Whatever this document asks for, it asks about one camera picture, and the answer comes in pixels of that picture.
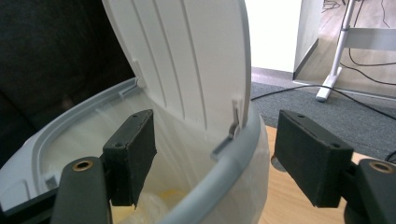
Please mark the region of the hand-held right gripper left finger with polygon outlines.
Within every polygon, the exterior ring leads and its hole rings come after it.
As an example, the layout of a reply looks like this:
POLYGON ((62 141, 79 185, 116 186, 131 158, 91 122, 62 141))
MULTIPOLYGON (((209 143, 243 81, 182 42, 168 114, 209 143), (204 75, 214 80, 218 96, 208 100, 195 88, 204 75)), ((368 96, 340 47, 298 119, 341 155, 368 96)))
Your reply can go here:
POLYGON ((112 177, 114 206, 137 206, 156 154, 152 109, 132 114, 107 140, 102 158, 112 177))

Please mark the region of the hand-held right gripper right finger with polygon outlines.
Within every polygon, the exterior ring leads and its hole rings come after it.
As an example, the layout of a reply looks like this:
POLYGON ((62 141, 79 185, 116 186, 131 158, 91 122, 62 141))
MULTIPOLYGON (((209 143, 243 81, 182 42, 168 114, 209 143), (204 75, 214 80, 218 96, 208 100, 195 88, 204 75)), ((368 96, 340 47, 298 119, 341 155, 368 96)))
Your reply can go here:
POLYGON ((279 111, 275 156, 314 206, 338 206, 340 175, 352 154, 353 147, 309 117, 279 111))

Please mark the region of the yellow plastic bag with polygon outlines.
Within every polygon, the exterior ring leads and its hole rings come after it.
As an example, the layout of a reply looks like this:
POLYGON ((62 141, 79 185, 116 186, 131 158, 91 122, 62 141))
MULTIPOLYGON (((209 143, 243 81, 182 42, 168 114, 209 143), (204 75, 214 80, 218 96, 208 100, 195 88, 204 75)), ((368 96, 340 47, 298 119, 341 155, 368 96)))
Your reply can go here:
POLYGON ((176 189, 159 194, 142 192, 137 206, 111 206, 113 224, 156 224, 185 196, 176 189))

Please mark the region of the white and grey trash can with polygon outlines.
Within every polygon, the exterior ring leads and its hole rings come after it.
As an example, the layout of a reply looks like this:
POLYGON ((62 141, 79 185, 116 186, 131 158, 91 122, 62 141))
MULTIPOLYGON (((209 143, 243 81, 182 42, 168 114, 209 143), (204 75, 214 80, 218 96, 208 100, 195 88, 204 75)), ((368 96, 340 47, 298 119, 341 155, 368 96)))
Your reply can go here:
MULTIPOLYGON (((247 126, 249 109, 257 108, 244 0, 102 1, 134 77, 85 102, 142 92, 205 130, 219 131, 226 119, 234 137, 247 126)), ((58 187, 40 192, 38 154, 51 123, 0 169, 0 224, 113 224, 103 149, 67 163, 58 187)))

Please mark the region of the dark curtain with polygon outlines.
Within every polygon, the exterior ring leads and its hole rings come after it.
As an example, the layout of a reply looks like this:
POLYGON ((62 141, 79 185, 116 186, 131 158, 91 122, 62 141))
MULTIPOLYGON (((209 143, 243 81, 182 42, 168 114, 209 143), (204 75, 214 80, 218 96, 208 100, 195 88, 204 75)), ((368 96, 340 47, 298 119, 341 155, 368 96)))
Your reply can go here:
POLYGON ((102 0, 0 0, 0 168, 63 112, 132 77, 102 0))

